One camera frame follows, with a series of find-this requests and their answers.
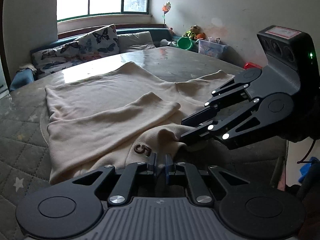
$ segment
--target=green bucket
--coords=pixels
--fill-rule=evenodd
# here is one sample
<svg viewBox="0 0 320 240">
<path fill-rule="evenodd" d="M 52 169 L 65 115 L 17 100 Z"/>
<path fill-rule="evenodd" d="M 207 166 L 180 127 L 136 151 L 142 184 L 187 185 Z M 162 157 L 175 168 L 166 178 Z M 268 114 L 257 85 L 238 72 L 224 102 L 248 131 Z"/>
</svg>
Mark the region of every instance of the green bucket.
<svg viewBox="0 0 320 240">
<path fill-rule="evenodd" d="M 180 39 L 178 39 L 177 45 L 180 49 L 185 49 L 185 50 L 189 50 L 193 47 L 192 40 L 189 39 L 188 37 L 181 37 Z"/>
</svg>

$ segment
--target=red object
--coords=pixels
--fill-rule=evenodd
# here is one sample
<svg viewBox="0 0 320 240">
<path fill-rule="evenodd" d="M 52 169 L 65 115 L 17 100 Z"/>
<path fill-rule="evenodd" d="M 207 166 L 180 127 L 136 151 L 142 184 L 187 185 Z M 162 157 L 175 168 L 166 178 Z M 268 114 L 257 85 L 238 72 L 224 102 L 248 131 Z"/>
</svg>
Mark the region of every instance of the red object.
<svg viewBox="0 0 320 240">
<path fill-rule="evenodd" d="M 261 66 L 255 64 L 255 63 L 252 63 L 252 62 L 248 62 L 244 65 L 244 69 L 248 69 L 248 68 L 253 68 L 253 67 L 256 67 L 256 68 L 262 68 Z"/>
</svg>

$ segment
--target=teddy bear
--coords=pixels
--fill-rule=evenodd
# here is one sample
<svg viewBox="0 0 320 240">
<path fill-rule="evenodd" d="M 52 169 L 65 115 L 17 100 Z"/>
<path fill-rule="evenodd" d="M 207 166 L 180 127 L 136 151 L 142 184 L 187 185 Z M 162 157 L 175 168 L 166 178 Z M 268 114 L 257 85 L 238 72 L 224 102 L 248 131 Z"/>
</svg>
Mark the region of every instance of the teddy bear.
<svg viewBox="0 0 320 240">
<path fill-rule="evenodd" d="M 191 40 L 195 41 L 197 35 L 200 33 L 200 27 L 198 25 L 194 25 L 190 27 L 190 31 L 187 31 L 183 37 L 188 37 Z"/>
</svg>

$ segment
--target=window frame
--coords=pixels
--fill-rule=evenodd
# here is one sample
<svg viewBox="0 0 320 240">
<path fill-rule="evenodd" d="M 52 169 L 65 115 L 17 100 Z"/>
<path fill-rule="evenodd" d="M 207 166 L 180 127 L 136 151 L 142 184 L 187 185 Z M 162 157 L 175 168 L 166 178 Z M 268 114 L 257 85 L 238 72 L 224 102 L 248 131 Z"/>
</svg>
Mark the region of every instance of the window frame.
<svg viewBox="0 0 320 240">
<path fill-rule="evenodd" d="M 57 20 L 57 23 L 63 22 L 63 21 L 67 21 L 67 20 L 73 20 L 73 19 L 85 18 L 85 17 L 92 17 L 92 16 L 100 16 L 100 15 L 113 15 L 113 14 L 124 14 L 124 15 L 125 14 L 145 14 L 145 15 L 147 15 L 147 14 L 149 14 L 149 7 L 150 7 L 150 0 L 147 0 L 147 10 L 146 10 L 146 12 L 124 11 L 124 0 L 121 0 L 121 12 L 90 14 L 90 0 L 88 0 L 88 14 Z"/>
</svg>

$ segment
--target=stuffed toy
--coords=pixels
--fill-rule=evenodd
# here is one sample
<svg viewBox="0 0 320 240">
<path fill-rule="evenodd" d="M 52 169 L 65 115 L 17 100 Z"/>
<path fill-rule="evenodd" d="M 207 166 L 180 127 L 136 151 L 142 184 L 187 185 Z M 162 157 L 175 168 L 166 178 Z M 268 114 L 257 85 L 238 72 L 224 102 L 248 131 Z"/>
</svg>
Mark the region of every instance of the stuffed toy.
<svg viewBox="0 0 320 240">
<path fill-rule="evenodd" d="M 199 33 L 196 37 L 195 40 L 205 40 L 205 34 L 204 33 Z"/>
<path fill-rule="evenodd" d="M 172 29 L 172 28 L 168 28 L 167 30 L 169 31 L 169 33 L 170 33 L 171 35 L 173 35 L 173 29 Z"/>
<path fill-rule="evenodd" d="M 190 31 L 187 31 L 183 37 L 188 37 L 191 40 L 196 40 L 196 36 L 200 33 L 200 27 L 198 25 L 194 25 L 190 28 Z"/>
</svg>

